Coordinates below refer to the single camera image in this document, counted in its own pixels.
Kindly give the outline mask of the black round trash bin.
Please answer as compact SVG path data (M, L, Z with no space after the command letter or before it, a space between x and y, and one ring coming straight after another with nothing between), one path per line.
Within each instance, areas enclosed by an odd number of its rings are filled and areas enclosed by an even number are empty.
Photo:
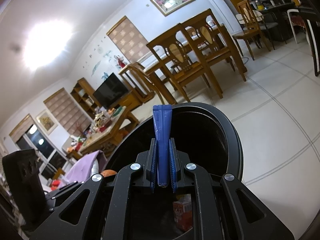
M231 173L240 178L243 170L243 153L239 135L229 119L217 108L205 103L185 103L172 107L170 139L176 149L189 156L191 163L202 166L208 173L223 176ZM148 151L156 143L153 116L135 128L111 156L108 166L117 172L135 163L137 155ZM154 152L153 208L155 226L152 239L193 239L193 227L180 230L174 220L173 202L178 195L172 188L170 175L166 187L157 184L156 146Z

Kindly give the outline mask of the red snack box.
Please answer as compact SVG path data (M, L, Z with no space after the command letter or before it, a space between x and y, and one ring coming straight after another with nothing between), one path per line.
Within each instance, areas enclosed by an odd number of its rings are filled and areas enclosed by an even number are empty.
M191 195L178 195L178 199L173 202L173 208L176 226L182 231L190 230L193 227Z

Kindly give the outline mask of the orange fruit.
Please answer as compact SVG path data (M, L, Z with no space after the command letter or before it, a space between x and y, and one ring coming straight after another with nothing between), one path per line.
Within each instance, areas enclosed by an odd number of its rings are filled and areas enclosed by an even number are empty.
M110 177L110 176L114 176L117 174L116 171L114 170L104 170L100 173L103 177L107 178L107 177Z

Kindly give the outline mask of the purple tablecloth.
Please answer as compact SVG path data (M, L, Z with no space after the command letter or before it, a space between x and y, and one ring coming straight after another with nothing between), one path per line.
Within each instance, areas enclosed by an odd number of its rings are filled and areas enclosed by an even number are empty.
M58 188L71 184L75 181L83 182L94 174L102 172L108 160L103 151L95 151L84 155L72 168L62 177Z

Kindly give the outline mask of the wooden coffee table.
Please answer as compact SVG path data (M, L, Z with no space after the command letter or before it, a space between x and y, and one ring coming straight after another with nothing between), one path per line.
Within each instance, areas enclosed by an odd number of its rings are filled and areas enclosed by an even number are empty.
M93 133L84 142L79 149L82 156L97 150L102 150L106 156L111 155L122 140L140 124L140 121L126 107L123 107L111 121L107 129Z

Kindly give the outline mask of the small framed yellow picture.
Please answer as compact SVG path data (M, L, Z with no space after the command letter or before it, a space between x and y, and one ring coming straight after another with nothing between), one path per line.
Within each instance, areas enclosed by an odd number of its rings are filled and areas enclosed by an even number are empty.
M47 135L50 135L58 124L48 110L43 110L37 117L37 123L42 127Z

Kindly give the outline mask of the wooden TV cabinet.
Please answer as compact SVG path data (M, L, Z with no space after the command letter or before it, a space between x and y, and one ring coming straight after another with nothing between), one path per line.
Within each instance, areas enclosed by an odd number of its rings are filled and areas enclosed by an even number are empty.
M111 108L117 109L119 106L126 107L129 111L132 111L140 107L143 103L134 94L134 92L128 92L116 102L111 105Z

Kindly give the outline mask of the wooden bookshelf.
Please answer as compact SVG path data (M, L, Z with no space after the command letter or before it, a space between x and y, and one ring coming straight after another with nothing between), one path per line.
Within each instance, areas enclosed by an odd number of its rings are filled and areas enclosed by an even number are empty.
M77 81L71 91L71 96L91 119L95 119L96 111L101 107L101 104L93 96L94 92L95 90L84 77Z

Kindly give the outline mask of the black flat television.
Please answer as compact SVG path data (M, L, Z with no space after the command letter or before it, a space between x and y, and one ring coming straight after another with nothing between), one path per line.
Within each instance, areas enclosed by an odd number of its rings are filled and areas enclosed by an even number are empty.
M118 79L116 74L112 73L93 93L93 96L107 109L128 92L127 87Z

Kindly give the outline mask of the wooden chair near television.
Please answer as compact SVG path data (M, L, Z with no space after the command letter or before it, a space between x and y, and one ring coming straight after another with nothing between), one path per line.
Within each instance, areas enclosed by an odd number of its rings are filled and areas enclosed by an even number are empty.
M146 103L157 95L161 103L164 105L165 102L160 91L143 72L143 70L144 67L140 63L134 62L122 68L118 72L118 75L123 79L125 84L132 90L141 103Z

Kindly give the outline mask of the wooden dining table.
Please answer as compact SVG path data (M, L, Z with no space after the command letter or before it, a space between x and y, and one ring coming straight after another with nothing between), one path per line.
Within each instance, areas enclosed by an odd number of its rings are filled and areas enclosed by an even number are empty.
M183 46L187 49L189 59L190 59L192 62L197 61L198 58L197 58L195 52L191 49L190 45L188 44L187 39L185 38L185 36L184 36L181 32L177 33L177 39L178 39L180 42L182 42ZM170 70L172 73L175 74L176 72L178 72L178 68L174 65L173 62L169 61L169 59L165 60L165 63L166 63L166 66L167 66L168 70ZM161 64L160 64L159 62L157 62L157 63L154 64L153 66L147 68L147 70L145 71L145 73L146 73L147 76L150 77L151 74L154 73L154 72L155 72L156 70L158 70L158 69L162 70L162 71L165 73L166 77L169 79L168 74L166 73L166 71L164 70L164 68L161 66ZM203 78L204 78L204 80L206 81L207 86L209 86L209 87L210 87L210 86L213 86L213 85L211 85L211 83L209 82L209 79L208 79L207 77L203 77Z

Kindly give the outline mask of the wooden dining chair front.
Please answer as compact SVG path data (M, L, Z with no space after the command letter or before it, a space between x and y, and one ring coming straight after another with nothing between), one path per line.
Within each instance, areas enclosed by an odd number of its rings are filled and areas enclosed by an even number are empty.
M172 81L187 102L190 102L190 99L187 96L184 87L198 77L207 77L218 96L223 98L222 89L212 70L208 67L208 64L206 64L200 56L197 57L198 60L195 62L192 62L189 59L187 49L183 46L182 42L177 39L177 33L179 32L186 36L185 29L183 29L180 24L177 24L154 38L147 43L146 46L153 55L155 55L158 62L168 74L169 80ZM165 60L167 59L174 63L178 68L178 72L174 74L168 70L165 63Z

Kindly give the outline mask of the wooden dining chair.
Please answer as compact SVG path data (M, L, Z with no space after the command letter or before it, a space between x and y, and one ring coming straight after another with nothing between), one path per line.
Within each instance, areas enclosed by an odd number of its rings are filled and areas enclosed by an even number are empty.
M179 23L178 26L185 36L191 49L200 62L211 67L226 60L233 70L238 70L246 81L246 67L224 24L220 24L211 9Z
M185 29L183 29L180 24L177 24L154 38L147 43L146 46L153 55L155 55L158 62L168 74L169 80L172 81L187 102L190 102L190 99L187 96L184 87L198 77L207 77L218 96L223 98L222 89L212 70L208 67L208 64L206 64L200 56L197 57L198 60L195 62L192 62L189 59L187 49L183 46L182 42L177 39L177 33L179 32L186 36ZM178 68L178 72L174 74L168 70L165 63L165 60L167 59L174 63Z

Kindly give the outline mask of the wooden chair far right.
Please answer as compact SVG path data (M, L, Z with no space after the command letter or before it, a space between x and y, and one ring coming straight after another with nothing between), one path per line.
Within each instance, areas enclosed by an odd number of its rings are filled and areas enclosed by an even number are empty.
M270 47L267 44L266 38L261 31L260 25L258 23L258 20L253 12L253 9L249 3L249 0L243 0L237 4L240 15L242 17L242 22L244 22L244 29L236 34L232 35L232 38L237 46L237 48L240 50L241 55L243 56L242 50L240 49L240 45L238 43L238 40L243 40L246 44L246 47L250 53L250 56L252 60L254 61L254 55L251 50L251 47L249 45L249 40L253 39L255 40L255 37L259 35L265 45L265 47L270 50Z

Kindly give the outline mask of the white standing air conditioner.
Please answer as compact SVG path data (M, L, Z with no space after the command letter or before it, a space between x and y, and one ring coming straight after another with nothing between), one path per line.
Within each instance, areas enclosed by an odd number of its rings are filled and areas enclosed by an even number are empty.
M238 14L230 0L208 0L212 5L212 12L219 23L223 23L229 33L235 34L242 30L236 15Z

